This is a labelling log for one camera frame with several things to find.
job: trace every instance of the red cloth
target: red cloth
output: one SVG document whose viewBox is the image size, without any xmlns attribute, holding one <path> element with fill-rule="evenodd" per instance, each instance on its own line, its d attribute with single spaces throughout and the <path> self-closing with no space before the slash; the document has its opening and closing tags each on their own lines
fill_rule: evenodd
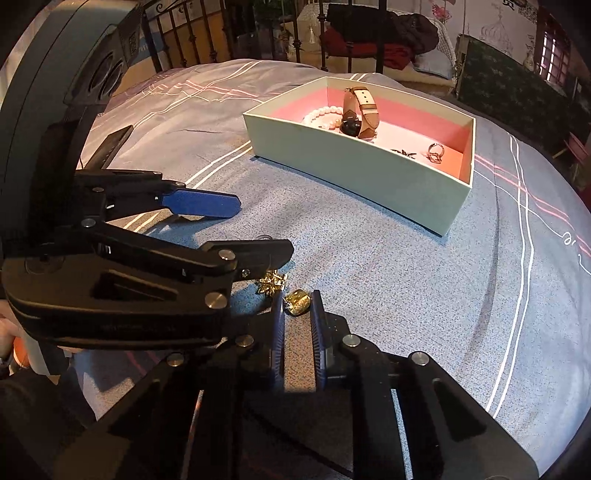
<svg viewBox="0 0 591 480">
<path fill-rule="evenodd" d="M 330 27 L 320 36 L 326 53 L 331 57 L 348 57 L 349 50 L 342 35 L 334 28 Z M 354 43 L 351 49 L 351 57 L 354 59 L 375 58 L 378 52 L 378 46 L 375 43 Z M 413 59 L 413 51 L 404 45 L 395 43 L 386 43 L 384 45 L 384 66 L 403 70 Z"/>
</svg>

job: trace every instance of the gold ring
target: gold ring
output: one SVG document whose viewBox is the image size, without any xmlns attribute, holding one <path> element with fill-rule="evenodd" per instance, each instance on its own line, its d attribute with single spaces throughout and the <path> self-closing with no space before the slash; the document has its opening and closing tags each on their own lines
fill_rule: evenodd
<svg viewBox="0 0 591 480">
<path fill-rule="evenodd" d="M 441 147 L 440 152 L 432 152 L 431 150 L 435 147 Z M 433 143 L 429 145 L 427 149 L 427 158 L 433 163 L 441 163 L 441 159 L 443 158 L 443 154 L 445 153 L 445 148 L 440 143 Z"/>
</svg>

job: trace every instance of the bedsheet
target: bedsheet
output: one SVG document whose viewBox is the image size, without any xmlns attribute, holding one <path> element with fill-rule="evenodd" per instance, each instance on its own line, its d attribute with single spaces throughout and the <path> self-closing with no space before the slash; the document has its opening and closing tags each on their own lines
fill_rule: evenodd
<svg viewBox="0 0 591 480">
<path fill-rule="evenodd" d="M 112 100 L 95 122 L 82 163 L 109 133 L 133 124 L 112 168 L 158 170 L 190 187 L 237 194 L 242 211 L 220 221 L 163 210 L 117 225 L 190 247 L 259 235 L 292 240 L 295 253 L 285 269 L 290 288 L 318 288 L 327 310 L 385 351 L 428 352 L 544 472 L 591 406 L 589 211 L 539 152 L 483 118 L 477 118 L 473 190 L 443 238 L 254 157 L 242 113 L 322 75 L 301 64 L 250 60 L 165 72 Z M 337 76 L 406 90 L 380 74 Z M 233 304 L 256 309 L 254 290 L 252 283 L 237 284 Z M 307 321 L 287 320 L 286 377 L 293 390 L 310 387 Z M 97 417 L 163 354 L 76 355 Z M 306 402 L 299 395 L 288 403 L 254 397 L 251 407 L 350 467 L 344 407 L 322 395 Z M 342 477 L 271 441 L 259 424 L 249 420 L 246 429 L 258 439 L 245 457 L 254 477 Z M 272 454 L 265 456 L 264 448 Z M 257 458 L 273 465 L 257 466 Z"/>
</svg>

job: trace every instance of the cable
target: cable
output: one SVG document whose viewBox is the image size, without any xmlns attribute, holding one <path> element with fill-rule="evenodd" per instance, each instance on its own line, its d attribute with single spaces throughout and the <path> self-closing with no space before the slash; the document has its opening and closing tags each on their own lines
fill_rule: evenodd
<svg viewBox="0 0 591 480">
<path fill-rule="evenodd" d="M 287 434 L 285 431 L 283 431 L 279 427 L 273 425 L 265 417 L 263 417 L 262 415 L 255 412 L 252 409 L 252 407 L 250 405 L 248 405 L 246 402 L 244 403 L 244 410 L 248 415 L 250 415 L 254 420 L 256 420 L 261 425 L 261 427 L 264 430 L 266 430 L 269 434 L 271 434 L 271 435 L 279 438 L 283 442 L 291 445 L 295 450 L 297 450 L 301 454 L 309 455 L 314 460 L 316 460 L 318 463 L 321 463 L 322 465 L 330 468 L 331 470 L 334 470 L 335 472 L 340 473 L 341 475 L 353 480 L 353 472 L 351 470 L 347 470 L 346 468 L 340 466 L 338 463 L 333 462 L 332 460 L 319 454 L 318 452 L 311 449 L 310 447 L 304 445 L 301 442 L 298 442 L 293 437 L 291 437 L 289 434 Z"/>
</svg>

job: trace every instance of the pearl bracelet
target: pearl bracelet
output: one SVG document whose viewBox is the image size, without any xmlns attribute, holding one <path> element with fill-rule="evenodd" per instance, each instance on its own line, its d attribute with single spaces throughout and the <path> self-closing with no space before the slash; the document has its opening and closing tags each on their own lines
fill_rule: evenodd
<svg viewBox="0 0 591 480">
<path fill-rule="evenodd" d="M 329 130 L 334 130 L 335 128 L 340 127 L 340 123 L 342 121 L 343 116 L 343 107 L 334 105 L 324 106 L 322 108 L 319 108 L 318 110 L 314 110 L 308 113 L 308 115 L 306 115 L 302 120 L 302 124 L 310 126 L 312 125 L 312 122 L 314 120 L 329 113 L 336 113 L 337 115 L 339 115 L 339 118 L 332 120 L 327 126 L 319 125 L 319 128 L 328 128 Z"/>
</svg>

